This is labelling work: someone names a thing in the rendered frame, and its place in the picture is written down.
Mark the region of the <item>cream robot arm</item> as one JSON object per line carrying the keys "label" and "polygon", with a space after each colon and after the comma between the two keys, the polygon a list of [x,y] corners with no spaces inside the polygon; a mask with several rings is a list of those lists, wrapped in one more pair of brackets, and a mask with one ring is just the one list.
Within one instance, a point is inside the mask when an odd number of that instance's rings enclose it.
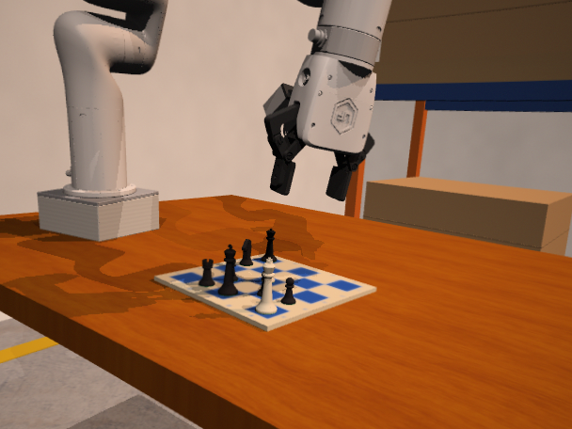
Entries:
{"label": "cream robot arm", "polygon": [[[125,20],[72,10],[54,25],[68,114],[72,181],[63,193],[80,198],[131,195],[127,183],[124,105],[110,72],[144,74],[157,57],[168,0],[84,0],[125,12]],[[312,52],[374,66],[392,0],[298,0],[321,8]]]}

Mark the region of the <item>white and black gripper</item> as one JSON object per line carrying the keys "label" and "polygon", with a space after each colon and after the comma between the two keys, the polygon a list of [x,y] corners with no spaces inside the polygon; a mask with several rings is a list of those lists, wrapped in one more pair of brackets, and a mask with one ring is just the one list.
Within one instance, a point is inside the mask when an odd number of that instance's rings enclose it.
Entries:
{"label": "white and black gripper", "polygon": [[276,156],[270,189],[289,195],[295,170],[292,160],[307,145],[334,151],[338,166],[331,170],[326,195],[345,201],[352,173],[374,145],[368,131],[375,87],[376,73],[368,63],[323,52],[307,55],[288,106],[264,118]]}

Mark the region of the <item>blue and cream chessboard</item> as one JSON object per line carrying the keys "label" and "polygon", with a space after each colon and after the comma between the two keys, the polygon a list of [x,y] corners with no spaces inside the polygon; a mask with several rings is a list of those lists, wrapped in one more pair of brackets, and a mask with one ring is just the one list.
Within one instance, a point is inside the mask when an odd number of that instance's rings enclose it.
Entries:
{"label": "blue and cream chessboard", "polygon": [[[277,261],[273,262],[276,267],[273,272],[275,282],[272,283],[272,299],[277,312],[260,314],[255,308],[262,300],[257,292],[262,287],[264,255],[251,256],[251,266],[240,265],[243,258],[236,260],[234,269],[238,280],[233,283],[238,294],[234,296],[218,294],[218,289],[224,282],[226,262],[214,263],[212,287],[199,286],[203,275],[202,266],[154,276],[154,280],[265,331],[376,292],[374,286],[275,256]],[[294,305],[281,303],[287,289],[287,278],[294,279]]]}

